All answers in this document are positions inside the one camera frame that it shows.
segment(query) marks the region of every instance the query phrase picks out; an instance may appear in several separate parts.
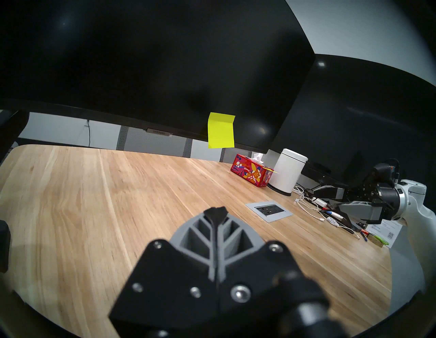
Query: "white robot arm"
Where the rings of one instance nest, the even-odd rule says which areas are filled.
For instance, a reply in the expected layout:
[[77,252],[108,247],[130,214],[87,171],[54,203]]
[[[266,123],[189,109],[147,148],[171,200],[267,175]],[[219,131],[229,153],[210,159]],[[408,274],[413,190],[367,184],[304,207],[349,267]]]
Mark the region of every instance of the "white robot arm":
[[395,187],[404,191],[399,194],[400,208],[396,217],[402,217],[407,223],[410,245],[429,285],[436,276],[436,216],[423,205],[427,187],[409,180],[402,180]]
[[386,163],[377,164],[358,187],[324,186],[316,189],[314,195],[341,202],[337,208],[368,224],[403,218],[409,242],[429,285],[436,277],[436,216],[423,205],[427,187],[410,180],[395,182],[394,168]]

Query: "tissue box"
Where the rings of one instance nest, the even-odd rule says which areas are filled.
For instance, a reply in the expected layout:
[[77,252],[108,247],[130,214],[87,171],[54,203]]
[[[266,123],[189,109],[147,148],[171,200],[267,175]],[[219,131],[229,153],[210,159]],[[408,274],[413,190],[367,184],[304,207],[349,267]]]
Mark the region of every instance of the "tissue box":
[[265,187],[273,174],[271,168],[268,168],[270,170],[266,168],[268,167],[253,162],[244,155],[237,154],[230,171],[253,183],[256,187]]

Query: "white cable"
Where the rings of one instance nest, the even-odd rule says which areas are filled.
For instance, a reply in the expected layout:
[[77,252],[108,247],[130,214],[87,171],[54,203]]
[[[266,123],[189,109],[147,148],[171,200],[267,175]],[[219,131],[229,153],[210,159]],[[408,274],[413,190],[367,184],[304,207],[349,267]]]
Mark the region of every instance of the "white cable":
[[294,189],[292,189],[293,192],[295,192],[299,196],[304,196],[304,189],[302,187],[299,187],[298,185],[294,186]]
[[318,207],[318,205],[317,205],[316,208],[314,208],[314,205],[312,205],[312,204],[310,204],[310,205],[307,204],[307,203],[304,201],[304,199],[307,199],[307,200],[310,201],[310,199],[309,199],[308,197],[301,196],[300,198],[296,198],[296,199],[295,199],[295,202],[297,202],[298,206],[299,206],[300,208],[302,208],[303,211],[304,211],[305,213],[307,213],[308,215],[312,216],[313,218],[315,218],[315,219],[317,219],[317,220],[319,220],[319,221],[321,221],[321,222],[324,222],[324,218],[318,218],[318,217],[312,215],[310,212],[308,212],[308,211],[307,211],[307,210],[306,210],[306,209],[301,205],[301,203],[302,203],[303,205],[305,205],[307,208],[309,208],[310,210],[317,211],[321,216],[323,216],[323,214],[321,214],[320,211],[319,211],[320,208]]
[[356,235],[356,237],[357,237],[357,239],[360,239],[360,237],[359,237],[359,235],[353,230],[353,229],[350,229],[350,228],[348,228],[348,227],[346,227],[346,226],[343,226],[343,225],[339,225],[339,222],[336,220],[336,219],[334,219],[334,218],[332,218],[332,217],[327,217],[327,221],[330,223],[330,224],[333,224],[335,227],[337,227],[337,228],[344,228],[344,229],[348,229],[348,230],[351,230],[355,235]]
[[338,221],[338,223],[340,224],[339,225],[339,227],[340,228],[344,228],[344,229],[347,229],[347,230],[351,230],[352,232],[353,232],[353,234],[357,237],[357,239],[360,239],[360,237],[359,237],[359,235],[353,230],[353,229],[350,229],[350,228],[348,228],[347,226],[344,226],[341,222],[339,222]]

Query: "computer monitor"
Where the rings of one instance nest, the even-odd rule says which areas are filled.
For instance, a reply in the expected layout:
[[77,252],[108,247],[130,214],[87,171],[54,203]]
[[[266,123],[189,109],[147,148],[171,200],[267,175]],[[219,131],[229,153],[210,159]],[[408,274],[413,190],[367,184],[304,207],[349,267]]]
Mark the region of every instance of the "computer monitor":
[[316,55],[271,149],[308,157],[305,176],[350,186],[375,164],[396,158],[402,178],[427,185],[424,204],[436,210],[435,104],[436,87],[415,75]]
[[208,139],[235,115],[235,146],[266,151],[314,60],[285,0],[5,2],[0,109]]

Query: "yellow sticky note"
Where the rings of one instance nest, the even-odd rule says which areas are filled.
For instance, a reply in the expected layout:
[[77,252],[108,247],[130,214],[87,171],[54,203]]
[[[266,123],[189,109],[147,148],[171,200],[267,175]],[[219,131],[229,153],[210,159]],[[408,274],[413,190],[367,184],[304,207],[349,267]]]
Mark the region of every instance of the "yellow sticky note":
[[208,120],[209,148],[234,148],[234,115],[211,113]]

